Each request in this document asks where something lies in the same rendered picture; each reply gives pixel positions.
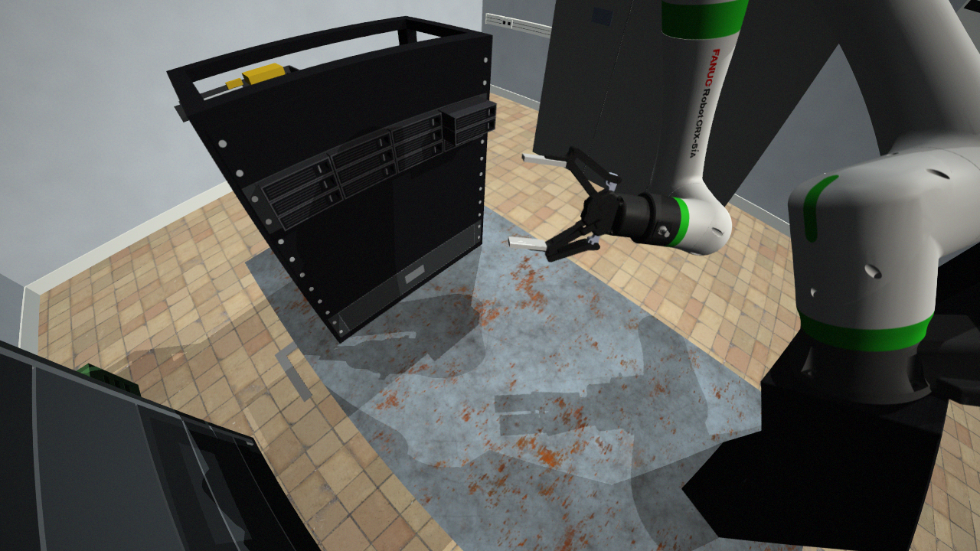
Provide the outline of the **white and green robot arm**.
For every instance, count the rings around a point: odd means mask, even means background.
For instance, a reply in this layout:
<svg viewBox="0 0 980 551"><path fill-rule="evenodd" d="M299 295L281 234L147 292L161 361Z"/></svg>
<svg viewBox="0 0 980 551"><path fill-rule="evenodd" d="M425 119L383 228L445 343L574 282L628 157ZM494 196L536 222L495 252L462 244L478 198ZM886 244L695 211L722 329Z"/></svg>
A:
<svg viewBox="0 0 980 551"><path fill-rule="evenodd" d="M860 85L880 157L789 196L801 320L790 367L857 403L933 391L980 407L980 324L934 315L939 259L980 241L980 53L949 0L812 1ZM635 243L706 256L730 238L701 177L748 2L661 0L664 109Z"/></svg>

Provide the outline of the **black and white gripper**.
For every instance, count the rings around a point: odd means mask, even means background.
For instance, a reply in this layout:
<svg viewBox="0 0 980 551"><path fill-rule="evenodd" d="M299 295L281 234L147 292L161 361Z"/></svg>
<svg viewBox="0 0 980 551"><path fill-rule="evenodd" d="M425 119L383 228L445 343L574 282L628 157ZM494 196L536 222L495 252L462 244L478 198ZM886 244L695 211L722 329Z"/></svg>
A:
<svg viewBox="0 0 980 551"><path fill-rule="evenodd" d="M541 251L545 253L548 262L554 262L587 250L598 250L601 248L599 237L603 234L635 238L636 240L646 231L648 222L650 222L650 204L646 198L626 193L615 193L616 185L622 183L622 178L617 177L615 172L603 170L597 161L593 161L591 157L576 146L570 146L568 153L563 156L522 153L521 159L548 166L564 168L567 166L590 197L584 201L580 215L581 220L570 229L554 235L552 240L546 242L509 236L508 245L510 248ZM590 181L579 170L577 163L575 163L576 159L583 161L591 170L601 175L603 183L608 185L608 188L599 192L595 191ZM593 235L588 236L587 240L571 242L588 233L593 233Z"/></svg>

